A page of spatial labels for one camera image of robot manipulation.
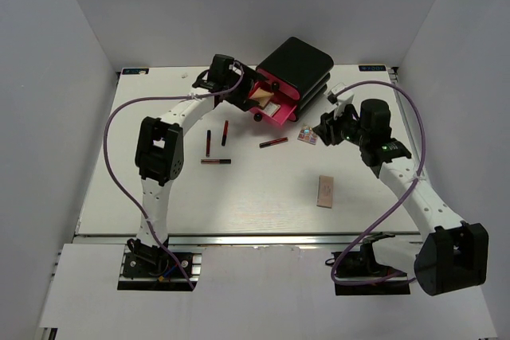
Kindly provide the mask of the square peach compact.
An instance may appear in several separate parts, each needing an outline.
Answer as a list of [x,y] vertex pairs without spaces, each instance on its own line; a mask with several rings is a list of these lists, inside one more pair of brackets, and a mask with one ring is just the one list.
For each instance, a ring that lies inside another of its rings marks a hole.
[[272,92],[268,92],[262,88],[258,88],[251,96],[250,99],[258,102],[258,107],[264,109],[273,97]]

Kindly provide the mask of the peach compact with label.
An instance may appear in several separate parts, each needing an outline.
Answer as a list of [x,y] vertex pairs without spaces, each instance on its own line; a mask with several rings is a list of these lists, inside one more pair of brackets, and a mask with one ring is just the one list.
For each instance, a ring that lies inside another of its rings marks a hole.
[[280,109],[280,105],[279,104],[275,104],[273,102],[268,102],[266,105],[265,105],[265,108],[263,109],[263,112],[266,114],[266,115],[269,115],[269,116],[274,116]]

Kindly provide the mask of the clear eyeshadow palette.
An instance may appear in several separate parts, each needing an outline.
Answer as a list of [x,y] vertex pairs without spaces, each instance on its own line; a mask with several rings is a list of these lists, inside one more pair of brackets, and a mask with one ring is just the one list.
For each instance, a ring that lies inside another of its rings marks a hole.
[[310,126],[303,125],[297,139],[305,143],[316,145],[318,136]]

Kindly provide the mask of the black pink drawer organizer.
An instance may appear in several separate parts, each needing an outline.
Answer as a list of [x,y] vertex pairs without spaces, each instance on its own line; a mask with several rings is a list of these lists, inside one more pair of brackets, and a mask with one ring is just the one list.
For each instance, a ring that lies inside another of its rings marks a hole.
[[251,93],[258,88],[272,92],[270,102],[280,109],[269,116],[253,107],[249,109],[253,119],[277,126],[298,121],[326,91],[333,66],[332,57],[324,51],[297,37],[288,38],[256,67],[263,78]]

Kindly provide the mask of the peach rectangular palette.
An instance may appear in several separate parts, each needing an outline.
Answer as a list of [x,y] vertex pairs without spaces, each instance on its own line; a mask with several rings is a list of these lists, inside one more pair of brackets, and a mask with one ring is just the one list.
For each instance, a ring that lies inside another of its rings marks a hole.
[[334,178],[320,175],[316,205],[321,208],[331,209],[333,205]]

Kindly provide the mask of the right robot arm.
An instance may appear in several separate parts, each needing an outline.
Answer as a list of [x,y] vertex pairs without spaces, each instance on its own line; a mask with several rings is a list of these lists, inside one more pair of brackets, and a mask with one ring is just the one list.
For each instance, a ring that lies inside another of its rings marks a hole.
[[359,110],[346,102],[338,111],[322,114],[313,130],[327,146],[349,142],[359,148],[363,163],[411,217],[422,244],[411,244],[388,233],[364,235],[355,256],[336,257],[335,280],[356,285],[364,277],[379,283],[407,275],[431,296],[483,284],[488,263],[487,230],[452,211],[432,186],[419,178],[412,154],[391,135],[390,118],[389,106],[383,100],[364,100]]

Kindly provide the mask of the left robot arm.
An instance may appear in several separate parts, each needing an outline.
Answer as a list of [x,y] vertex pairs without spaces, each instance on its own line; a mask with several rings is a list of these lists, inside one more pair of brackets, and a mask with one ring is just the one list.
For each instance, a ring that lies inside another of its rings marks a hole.
[[144,213],[136,241],[149,248],[140,263],[150,275],[158,276],[167,270],[168,255],[157,247],[168,238],[169,196],[184,165],[186,133],[223,101],[242,111],[257,106],[258,102],[251,100],[249,94],[256,82],[264,79],[264,75],[233,57],[216,54],[183,100],[157,118],[143,119],[135,165],[142,180]]

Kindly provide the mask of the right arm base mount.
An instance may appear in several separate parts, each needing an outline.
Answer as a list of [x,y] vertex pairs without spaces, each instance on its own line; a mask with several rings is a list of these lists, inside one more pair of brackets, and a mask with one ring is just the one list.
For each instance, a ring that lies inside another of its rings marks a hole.
[[370,295],[409,295],[410,282],[407,274],[390,266],[377,264],[372,255],[365,250],[349,252],[335,271],[335,277],[343,282],[357,280],[373,280],[398,273],[397,277],[381,283],[369,283],[360,286],[335,285],[337,296],[370,296]]

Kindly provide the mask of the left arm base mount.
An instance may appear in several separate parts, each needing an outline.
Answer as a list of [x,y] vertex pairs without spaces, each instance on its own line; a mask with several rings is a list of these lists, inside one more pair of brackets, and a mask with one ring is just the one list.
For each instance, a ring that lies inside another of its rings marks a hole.
[[198,254],[175,252],[138,239],[127,241],[117,282],[118,291],[191,292],[198,282]]

